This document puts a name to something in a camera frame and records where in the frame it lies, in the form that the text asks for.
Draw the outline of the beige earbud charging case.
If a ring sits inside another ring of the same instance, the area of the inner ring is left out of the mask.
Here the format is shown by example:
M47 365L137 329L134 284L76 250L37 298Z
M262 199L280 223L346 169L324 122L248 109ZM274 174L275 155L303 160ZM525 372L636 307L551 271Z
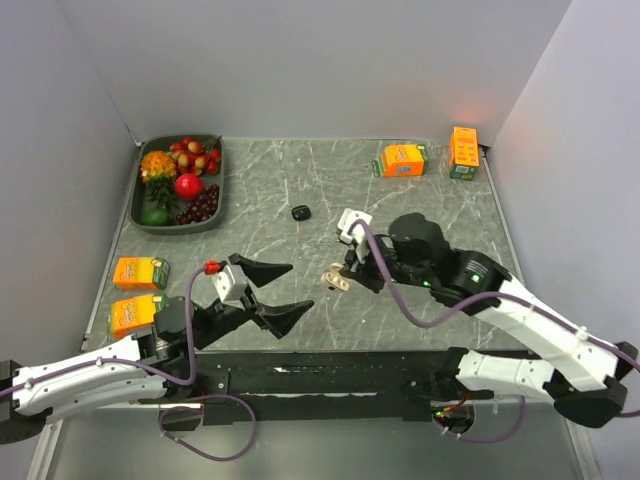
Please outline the beige earbud charging case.
M332 291L347 292L350 289L350 283L341 275L342 268L341 264L332 264L321 275L321 282Z

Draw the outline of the black earbud charging case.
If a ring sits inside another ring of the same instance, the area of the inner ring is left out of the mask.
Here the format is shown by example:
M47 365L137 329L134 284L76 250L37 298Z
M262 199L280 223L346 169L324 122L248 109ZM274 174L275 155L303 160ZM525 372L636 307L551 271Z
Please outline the black earbud charging case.
M302 222L312 217L311 209L308 205L297 205L291 209L291 216L294 221Z

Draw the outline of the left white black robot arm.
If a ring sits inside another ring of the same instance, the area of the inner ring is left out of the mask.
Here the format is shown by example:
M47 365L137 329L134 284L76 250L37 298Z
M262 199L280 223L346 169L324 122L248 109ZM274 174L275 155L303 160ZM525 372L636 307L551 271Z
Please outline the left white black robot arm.
M209 261L144 327L114 343L48 365L1 364L1 442L18 443L83 408L128 400L192 398L197 353L248 322L277 339L313 307L311 300L261 303L256 289L291 271L233 254Z

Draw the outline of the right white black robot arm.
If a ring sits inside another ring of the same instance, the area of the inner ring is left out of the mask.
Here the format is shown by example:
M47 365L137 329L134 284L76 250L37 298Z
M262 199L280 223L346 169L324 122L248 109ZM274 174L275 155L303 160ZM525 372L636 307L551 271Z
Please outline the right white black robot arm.
M639 368L638 350L602 340L544 304L489 256L455 249L440 226L420 213L396 218L375 234L370 215L345 210L339 241L349 246L343 275L368 290L387 289L414 326L431 329L458 313L516 339L532 358L509 358L450 347L433 381L446 400L488 392L547 403L588 428L636 418L625 408L622 381Z

